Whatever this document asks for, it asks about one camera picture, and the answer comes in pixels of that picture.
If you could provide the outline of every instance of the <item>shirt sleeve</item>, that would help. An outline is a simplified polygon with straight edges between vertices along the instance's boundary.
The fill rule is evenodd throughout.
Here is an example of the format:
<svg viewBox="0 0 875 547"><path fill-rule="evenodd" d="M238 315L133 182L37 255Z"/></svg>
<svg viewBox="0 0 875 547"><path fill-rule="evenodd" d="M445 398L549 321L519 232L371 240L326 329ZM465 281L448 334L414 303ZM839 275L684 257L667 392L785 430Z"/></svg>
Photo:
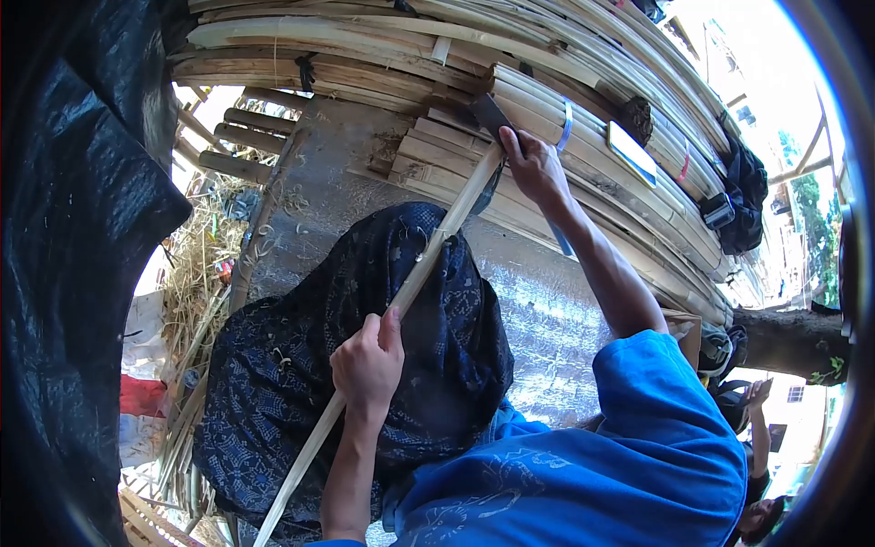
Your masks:
<svg viewBox="0 0 875 547"><path fill-rule="evenodd" d="M600 433L660 445L731 438L741 452L714 399L670 335L647 330L615 340L598 352L592 370L605 415Z"/></svg>

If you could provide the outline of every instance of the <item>green tree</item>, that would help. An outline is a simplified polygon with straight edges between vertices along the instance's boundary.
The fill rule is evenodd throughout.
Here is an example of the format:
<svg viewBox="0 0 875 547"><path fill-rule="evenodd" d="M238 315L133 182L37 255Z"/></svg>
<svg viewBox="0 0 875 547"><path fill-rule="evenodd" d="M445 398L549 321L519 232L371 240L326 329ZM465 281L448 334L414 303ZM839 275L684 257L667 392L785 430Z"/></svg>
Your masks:
<svg viewBox="0 0 875 547"><path fill-rule="evenodd" d="M788 167L792 167L794 159L799 157L799 144L785 130L778 131L778 138L780 139L781 150L784 152L784 161Z"/></svg>
<svg viewBox="0 0 875 547"><path fill-rule="evenodd" d="M794 179L790 185L793 187L802 220L805 222L805 236L808 240L808 273L817 275L818 283L826 285L822 294L822 303L836 306L838 305L836 252L842 222L838 196L833 192L829 211L824 218L817 207L817 202L820 200L820 186L817 185L814 173Z"/></svg>

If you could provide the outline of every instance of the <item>black rope tie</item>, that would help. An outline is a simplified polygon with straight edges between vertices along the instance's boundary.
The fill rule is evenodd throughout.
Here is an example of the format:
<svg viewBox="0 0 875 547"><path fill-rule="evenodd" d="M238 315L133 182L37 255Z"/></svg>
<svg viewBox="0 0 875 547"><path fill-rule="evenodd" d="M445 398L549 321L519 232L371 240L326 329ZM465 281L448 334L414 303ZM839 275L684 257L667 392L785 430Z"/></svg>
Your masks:
<svg viewBox="0 0 875 547"><path fill-rule="evenodd" d="M413 9L413 6L407 4L407 0L395 0L395 5L392 7L398 11L404 11L405 13L409 13L413 17L419 17L417 11Z"/></svg>
<svg viewBox="0 0 875 547"><path fill-rule="evenodd" d="M535 77L535 74L532 72L532 66L524 60L520 61L520 72L526 74L529 78Z"/></svg>
<svg viewBox="0 0 875 547"><path fill-rule="evenodd" d="M313 92L313 83L316 81L316 78L313 77L313 65L310 62L316 53L307 53L295 59L295 64L301 69L301 89L307 93Z"/></svg>

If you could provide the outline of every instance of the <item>person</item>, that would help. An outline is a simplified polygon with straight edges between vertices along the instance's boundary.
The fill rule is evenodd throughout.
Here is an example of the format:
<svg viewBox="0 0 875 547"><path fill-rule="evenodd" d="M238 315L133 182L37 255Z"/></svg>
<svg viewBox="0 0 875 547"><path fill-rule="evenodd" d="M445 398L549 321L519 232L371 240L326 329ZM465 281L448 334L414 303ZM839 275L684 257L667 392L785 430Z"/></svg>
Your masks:
<svg viewBox="0 0 875 547"><path fill-rule="evenodd" d="M781 520L788 500L787 496L782 495L773 500L757 500L745 506L726 545L733 546L739 539L748 546L759 545Z"/></svg>
<svg viewBox="0 0 875 547"><path fill-rule="evenodd" d="M751 419L751 442L745 443L747 455L747 495L745 506L762 498L771 478L768 473L768 453L772 448L772 436L763 415L763 403L772 389L772 378L754 382L747 390L747 413Z"/></svg>
<svg viewBox="0 0 875 547"><path fill-rule="evenodd" d="M384 500L394 545L723 544L744 506L741 444L654 297L571 196L555 147L500 131L516 184L562 230L619 337L592 364L605 419L595 432L551 431L505 402L491 442L420 467L394 506ZM372 314L331 355L346 421L315 544L365 543L377 438L401 377L401 329L397 310Z"/></svg>
<svg viewBox="0 0 875 547"><path fill-rule="evenodd" d="M724 547L732 547L739 539L745 545L758 544L778 523L786 506L786 496L773 500L761 499L771 482L767 464L772 437L763 415L763 403L768 399L771 388L772 379L769 378L754 382L745 393L752 433L751 443L743 444L747 456L747 494L741 518Z"/></svg>

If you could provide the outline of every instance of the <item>hair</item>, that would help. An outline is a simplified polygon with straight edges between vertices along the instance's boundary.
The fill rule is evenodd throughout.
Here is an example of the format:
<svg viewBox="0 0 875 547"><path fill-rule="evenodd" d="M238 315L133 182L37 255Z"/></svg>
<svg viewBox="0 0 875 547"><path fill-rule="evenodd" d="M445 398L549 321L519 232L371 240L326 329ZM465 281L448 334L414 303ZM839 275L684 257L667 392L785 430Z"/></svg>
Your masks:
<svg viewBox="0 0 875 547"><path fill-rule="evenodd" d="M766 539L766 536L772 532L784 514L784 508L787 506L786 499L785 495L775 498L772 508L769 509L768 515L763 519L759 528L741 535L741 541L745 542L745 545L759 545L762 540Z"/></svg>

